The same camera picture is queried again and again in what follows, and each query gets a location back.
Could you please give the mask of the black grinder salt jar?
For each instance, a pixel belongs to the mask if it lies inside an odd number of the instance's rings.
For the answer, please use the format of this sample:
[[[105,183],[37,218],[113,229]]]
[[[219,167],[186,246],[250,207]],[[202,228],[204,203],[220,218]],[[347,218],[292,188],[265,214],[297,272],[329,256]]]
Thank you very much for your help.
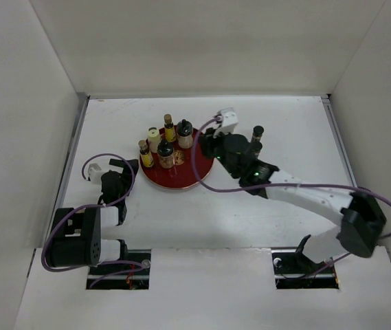
[[[169,169],[175,165],[173,144],[168,140],[162,140],[157,146],[157,154],[160,165]]]

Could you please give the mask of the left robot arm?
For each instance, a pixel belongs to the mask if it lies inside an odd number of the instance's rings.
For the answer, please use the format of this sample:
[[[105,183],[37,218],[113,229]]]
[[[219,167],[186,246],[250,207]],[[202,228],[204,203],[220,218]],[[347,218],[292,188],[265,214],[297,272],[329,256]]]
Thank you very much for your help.
[[[102,231],[124,223],[126,198],[135,183],[139,161],[110,156],[109,164],[121,168],[120,172],[104,170],[91,160],[82,167],[83,178],[100,185],[98,202],[55,211],[41,257],[45,269],[61,272],[106,263],[114,274],[122,274],[129,268],[126,243],[121,239],[103,239]]]

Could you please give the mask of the yellow label brown bottle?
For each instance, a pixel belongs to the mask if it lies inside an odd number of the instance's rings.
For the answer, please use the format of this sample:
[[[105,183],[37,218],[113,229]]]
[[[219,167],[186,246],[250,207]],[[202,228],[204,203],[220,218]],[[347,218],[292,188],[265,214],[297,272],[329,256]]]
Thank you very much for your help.
[[[149,149],[148,143],[146,142],[146,140],[140,140],[138,142],[138,146],[143,166],[145,166],[146,168],[152,168],[154,166],[154,159]]]

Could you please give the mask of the black cap brown spice jar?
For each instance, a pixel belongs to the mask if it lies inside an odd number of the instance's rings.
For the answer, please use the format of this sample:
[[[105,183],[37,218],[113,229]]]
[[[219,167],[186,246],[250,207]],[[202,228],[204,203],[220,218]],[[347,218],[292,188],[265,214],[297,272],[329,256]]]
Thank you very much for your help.
[[[252,153],[258,157],[260,152],[262,150],[262,143],[259,142],[259,141],[255,141],[253,144],[252,144]]]

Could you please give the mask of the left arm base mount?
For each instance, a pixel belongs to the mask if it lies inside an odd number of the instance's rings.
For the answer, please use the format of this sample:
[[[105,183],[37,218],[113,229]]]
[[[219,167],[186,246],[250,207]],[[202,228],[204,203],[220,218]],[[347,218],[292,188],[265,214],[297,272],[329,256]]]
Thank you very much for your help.
[[[88,290],[147,290],[150,280],[151,250],[130,250],[129,261],[138,265],[100,265],[90,267],[87,274]]]

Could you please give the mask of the black cap spice bottle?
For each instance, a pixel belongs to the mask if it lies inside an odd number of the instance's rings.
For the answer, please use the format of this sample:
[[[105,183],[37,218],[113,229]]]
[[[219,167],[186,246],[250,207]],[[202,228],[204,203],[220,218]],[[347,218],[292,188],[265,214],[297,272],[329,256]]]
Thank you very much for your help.
[[[264,128],[262,126],[260,125],[255,126],[252,131],[251,143],[253,144],[259,142],[263,133],[264,133]]]

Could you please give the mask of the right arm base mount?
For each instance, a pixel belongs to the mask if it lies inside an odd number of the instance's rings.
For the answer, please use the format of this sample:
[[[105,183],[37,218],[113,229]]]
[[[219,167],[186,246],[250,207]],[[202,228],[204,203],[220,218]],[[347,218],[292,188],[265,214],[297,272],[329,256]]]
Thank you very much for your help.
[[[335,268],[314,263],[293,250],[272,250],[277,289],[339,289]]]

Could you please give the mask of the black grinder pepper jar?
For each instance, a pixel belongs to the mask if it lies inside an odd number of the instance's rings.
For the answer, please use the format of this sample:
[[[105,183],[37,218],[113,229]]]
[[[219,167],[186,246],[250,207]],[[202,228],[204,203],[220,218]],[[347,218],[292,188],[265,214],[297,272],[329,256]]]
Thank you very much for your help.
[[[191,122],[183,119],[177,124],[177,141],[183,149],[190,149],[193,144],[193,125]]]

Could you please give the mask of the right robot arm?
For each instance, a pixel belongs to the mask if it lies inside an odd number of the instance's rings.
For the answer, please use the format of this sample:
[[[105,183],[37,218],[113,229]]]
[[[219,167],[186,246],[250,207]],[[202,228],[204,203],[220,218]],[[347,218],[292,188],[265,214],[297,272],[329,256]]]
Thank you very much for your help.
[[[258,159],[261,143],[241,134],[217,133],[209,128],[198,137],[202,155],[217,159],[234,179],[239,190],[263,199],[292,204],[333,223],[316,236],[307,234],[294,254],[294,264],[310,272],[333,256],[353,254],[370,258],[386,224],[377,200],[355,187],[320,187],[303,184],[277,166]]]

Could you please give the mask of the cream cap spice jar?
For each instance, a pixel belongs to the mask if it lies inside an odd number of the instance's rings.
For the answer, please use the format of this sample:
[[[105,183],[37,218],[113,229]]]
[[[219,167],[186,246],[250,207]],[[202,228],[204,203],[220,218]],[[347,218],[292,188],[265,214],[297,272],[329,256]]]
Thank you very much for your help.
[[[161,142],[161,134],[157,127],[148,129],[148,145],[152,153],[157,153],[159,143]]]

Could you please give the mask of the gold cap yellow bottle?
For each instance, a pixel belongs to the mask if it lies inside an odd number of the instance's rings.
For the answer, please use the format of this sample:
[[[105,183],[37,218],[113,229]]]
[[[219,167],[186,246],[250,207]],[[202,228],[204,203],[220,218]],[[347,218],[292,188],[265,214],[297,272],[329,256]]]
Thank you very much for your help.
[[[172,116],[169,113],[164,115],[164,134],[168,142],[174,142],[177,138]]]

